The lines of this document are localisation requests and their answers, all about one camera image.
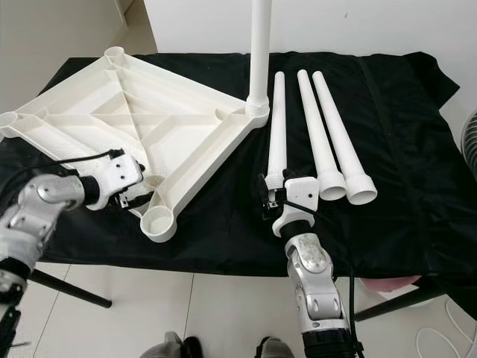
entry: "tapered white tube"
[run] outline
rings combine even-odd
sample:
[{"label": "tapered white tube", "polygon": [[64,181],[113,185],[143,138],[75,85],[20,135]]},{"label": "tapered white tube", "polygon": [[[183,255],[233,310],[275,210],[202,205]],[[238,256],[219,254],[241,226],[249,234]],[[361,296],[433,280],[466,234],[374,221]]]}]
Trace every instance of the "tapered white tube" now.
[{"label": "tapered white tube", "polygon": [[267,97],[270,24],[271,0],[253,0],[250,94],[246,111],[254,117],[268,116],[270,111]]},{"label": "tapered white tube", "polygon": [[298,72],[298,84],[305,110],[306,126],[312,143],[317,179],[320,182],[320,198],[323,200],[342,198],[346,194],[346,184],[343,175],[336,168],[335,158],[329,146],[312,85],[308,73],[304,69]]},{"label": "tapered white tube", "polygon": [[353,205],[369,203],[378,195],[373,180],[364,173],[323,74],[316,71],[313,74],[313,81],[323,109],[326,126],[335,147],[336,157],[338,157],[346,181],[348,201]]},{"label": "tapered white tube", "polygon": [[271,115],[270,151],[268,173],[265,178],[268,190],[283,187],[283,170],[286,169],[285,75],[275,74],[274,111]]}]

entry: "table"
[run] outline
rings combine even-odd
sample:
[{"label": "table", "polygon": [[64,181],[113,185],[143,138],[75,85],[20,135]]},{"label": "table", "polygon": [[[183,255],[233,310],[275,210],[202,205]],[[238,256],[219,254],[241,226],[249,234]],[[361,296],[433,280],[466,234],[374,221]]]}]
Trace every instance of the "table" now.
[{"label": "table", "polygon": [[[237,98],[247,97],[249,56],[153,54],[138,56]],[[90,64],[66,61],[47,88]],[[335,264],[335,274],[381,278],[421,274],[450,280],[477,278],[477,190],[438,109],[458,89],[423,53],[354,57],[332,53],[272,54],[273,73],[284,71],[288,166],[316,175],[296,74],[321,70],[378,198],[354,207],[346,199],[321,201],[327,225],[316,232]],[[44,260],[213,274],[286,275],[283,243],[261,220],[257,177],[268,157],[267,127],[254,130],[178,217],[175,237],[155,244],[139,220],[116,207],[64,213]],[[49,159],[20,139],[0,143],[6,178],[17,166]],[[18,189],[26,178],[16,181]],[[0,199],[3,206],[14,198]],[[348,250],[351,262],[347,259]]]}]

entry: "black table leg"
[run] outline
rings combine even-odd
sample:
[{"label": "black table leg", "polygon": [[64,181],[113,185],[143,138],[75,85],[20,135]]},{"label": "black table leg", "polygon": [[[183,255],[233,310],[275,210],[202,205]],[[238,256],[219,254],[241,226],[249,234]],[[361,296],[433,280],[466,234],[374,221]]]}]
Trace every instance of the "black table leg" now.
[{"label": "black table leg", "polygon": [[376,306],[358,312],[355,314],[355,320],[360,322],[372,317],[377,317],[378,315],[384,315],[385,313],[390,313],[413,304],[430,300],[431,298],[436,298],[444,293],[445,292],[437,285],[426,285],[393,298],[392,300],[383,302],[382,304],[377,304]]},{"label": "black table leg", "polygon": [[59,292],[66,293],[67,295],[88,301],[92,304],[97,304],[98,306],[104,308],[110,308],[113,304],[113,302],[107,300],[106,298],[93,295],[84,289],[80,289],[79,287],[73,286],[70,283],[59,280],[53,276],[50,276],[49,274],[46,274],[45,272],[34,270],[31,273],[30,280],[39,283],[40,285],[47,286],[50,289],[56,289]]}]

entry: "gray pants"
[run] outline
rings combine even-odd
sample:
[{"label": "gray pants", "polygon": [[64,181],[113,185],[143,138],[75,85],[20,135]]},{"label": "gray pants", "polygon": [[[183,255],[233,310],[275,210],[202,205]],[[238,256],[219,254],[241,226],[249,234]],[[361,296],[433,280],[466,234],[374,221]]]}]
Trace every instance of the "gray pants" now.
[{"label": "gray pants", "polygon": [[181,346],[182,341],[177,333],[167,332],[164,337],[164,343],[147,350],[140,358],[181,358]]},{"label": "gray pants", "polygon": [[[182,341],[175,332],[165,334],[164,343],[144,352],[140,358],[181,358]],[[278,338],[271,337],[265,341],[260,358],[294,358],[290,348]]]}]

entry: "tile floor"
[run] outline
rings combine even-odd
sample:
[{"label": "tile floor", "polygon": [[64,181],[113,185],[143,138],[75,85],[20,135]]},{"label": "tile floor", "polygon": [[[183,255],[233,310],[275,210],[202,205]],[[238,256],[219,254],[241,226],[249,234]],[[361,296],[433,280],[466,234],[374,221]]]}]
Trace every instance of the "tile floor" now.
[{"label": "tile floor", "polygon": [[[129,54],[156,52],[144,5],[136,0],[126,13],[129,29],[116,45]],[[287,278],[222,277],[106,266],[39,263],[38,269],[111,298],[106,310],[31,283],[22,304],[22,320],[10,358],[134,358],[160,342],[167,330],[199,336],[206,358],[253,357],[264,336],[287,342],[304,358]],[[347,279],[338,288],[347,305]],[[418,357],[415,337],[421,327],[445,334],[464,357],[470,344],[452,326],[447,297],[357,324],[367,358]],[[379,302],[359,282],[356,309]],[[454,303],[451,312],[469,336],[475,323]],[[424,336],[423,356],[454,357],[436,336]]]}]

